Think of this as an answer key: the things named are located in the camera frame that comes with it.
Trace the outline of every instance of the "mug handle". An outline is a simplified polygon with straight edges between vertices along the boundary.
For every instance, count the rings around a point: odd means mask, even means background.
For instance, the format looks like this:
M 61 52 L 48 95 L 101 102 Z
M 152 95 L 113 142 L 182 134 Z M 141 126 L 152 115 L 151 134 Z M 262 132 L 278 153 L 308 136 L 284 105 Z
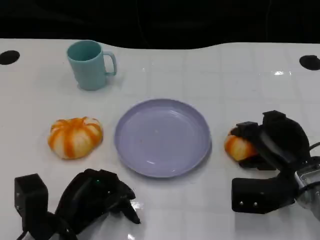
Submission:
M 105 72 L 106 76 L 114 76 L 117 74 L 117 61 L 115 55 L 111 51 L 103 51 L 103 55 L 108 55 L 112 59 L 114 72 Z

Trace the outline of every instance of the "mug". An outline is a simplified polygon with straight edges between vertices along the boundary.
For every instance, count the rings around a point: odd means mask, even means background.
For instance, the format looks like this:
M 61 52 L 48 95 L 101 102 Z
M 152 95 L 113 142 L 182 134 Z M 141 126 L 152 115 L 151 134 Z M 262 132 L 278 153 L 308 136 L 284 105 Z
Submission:
M 84 90 L 98 90 L 107 84 L 108 76 L 117 73 L 116 57 L 111 51 L 103 51 L 100 44 L 92 40 L 81 40 L 66 51 L 74 77 Z M 114 72 L 106 72 L 104 55 L 112 59 Z

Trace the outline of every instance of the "table surface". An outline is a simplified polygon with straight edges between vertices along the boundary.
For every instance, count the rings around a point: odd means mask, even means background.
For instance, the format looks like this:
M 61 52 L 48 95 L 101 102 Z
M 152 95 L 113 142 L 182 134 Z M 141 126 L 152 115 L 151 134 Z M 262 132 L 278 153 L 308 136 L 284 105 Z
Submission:
M 15 177 L 39 173 L 54 211 L 68 183 L 87 168 L 117 173 L 134 190 L 142 224 L 108 216 L 80 234 L 80 240 L 319 239 L 319 222 L 297 204 L 267 215 L 234 213 L 233 178 L 275 173 L 241 169 L 223 143 L 236 123 L 261 123 L 262 113 L 270 110 L 298 121 L 310 143 L 320 141 L 320 72 L 299 64 L 303 55 L 320 55 L 320 45 L 228 43 L 193 50 L 103 45 L 114 52 L 118 74 L 107 87 L 84 91 L 66 58 L 73 42 L 0 39 L 0 53 L 20 52 L 16 63 L 0 65 L 1 239 L 14 240 L 22 231 L 14 209 Z M 110 62 L 106 58 L 107 69 Z M 143 177 L 117 156 L 113 135 L 118 120 L 130 107 L 153 98 L 194 106 L 210 127 L 210 158 L 181 177 Z M 83 116 L 100 120 L 104 140 L 85 159 L 63 161 L 47 145 L 50 126 L 57 119 Z M 320 148 L 313 154 L 320 155 Z

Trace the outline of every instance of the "plate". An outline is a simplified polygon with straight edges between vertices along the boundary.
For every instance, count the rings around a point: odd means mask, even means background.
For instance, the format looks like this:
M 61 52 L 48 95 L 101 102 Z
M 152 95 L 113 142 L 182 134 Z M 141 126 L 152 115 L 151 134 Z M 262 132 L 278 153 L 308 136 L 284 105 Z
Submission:
M 197 166 L 211 149 L 204 117 L 171 99 L 142 102 L 119 120 L 114 144 L 120 160 L 139 174 L 170 178 Z

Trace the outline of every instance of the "plate rim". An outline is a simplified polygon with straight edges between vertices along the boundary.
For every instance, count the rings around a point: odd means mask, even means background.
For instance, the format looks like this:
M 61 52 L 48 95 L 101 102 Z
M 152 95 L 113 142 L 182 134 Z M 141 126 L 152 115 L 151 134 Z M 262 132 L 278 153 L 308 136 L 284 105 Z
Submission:
M 204 125 L 205 125 L 205 128 L 207 130 L 207 132 L 209 133 L 208 134 L 208 146 L 206 146 L 206 151 L 204 152 L 203 156 L 202 157 L 199 157 L 199 160 L 196 161 L 192 166 L 186 168 L 184 171 L 181 171 L 179 172 L 178 174 L 170 174 L 170 175 L 152 175 L 152 174 L 146 174 L 146 173 L 143 173 L 139 170 L 136 170 L 134 167 L 130 166 L 130 164 L 128 164 L 128 161 L 124 159 L 123 155 L 121 154 L 121 151 L 119 150 L 119 146 L 118 144 L 116 143 L 117 142 L 117 133 L 119 132 L 119 128 L 120 128 L 120 123 L 122 122 L 122 120 L 127 116 L 129 115 L 134 109 L 136 109 L 137 107 L 141 106 L 141 105 L 145 105 L 145 104 L 148 104 L 150 102 L 161 102 L 161 101 L 167 101 L 167 102 L 174 102 L 174 103 L 178 103 L 178 104 L 181 104 L 181 105 L 185 105 L 187 106 L 188 108 L 191 108 L 193 109 L 196 114 L 198 114 L 200 116 L 200 118 L 202 118 L 203 122 L 204 122 Z M 204 159 L 208 158 L 209 157 L 209 153 L 212 149 L 212 135 L 211 135 L 211 132 L 210 132 L 210 127 L 205 119 L 205 117 L 193 106 L 191 106 L 190 104 L 188 103 L 185 103 L 185 102 L 182 102 L 182 101 L 179 101 L 179 100 L 174 100 L 174 99 L 169 99 L 169 98 L 155 98 L 155 99 L 149 99 L 149 100 L 146 100 L 146 101 L 142 101 L 142 102 L 139 102 L 137 104 L 135 104 L 134 106 L 130 107 L 121 117 L 120 119 L 118 120 L 117 124 L 116 124 L 116 127 L 115 127 L 115 131 L 114 131 L 114 136 L 113 136 L 113 144 L 115 146 L 115 149 L 116 149 L 116 152 L 117 152 L 117 155 L 120 159 L 120 162 L 125 165 L 127 168 L 131 169 L 132 171 L 140 174 L 140 175 L 143 175 L 143 176 L 146 176 L 146 177 L 150 177 L 150 178 L 156 178 L 156 179 L 166 179 L 166 178 L 174 178 L 174 177 L 178 177 L 178 176 L 181 176 L 181 175 L 184 175 L 186 174 L 187 172 L 191 171 L 192 169 L 194 169 L 196 166 L 198 166 Z

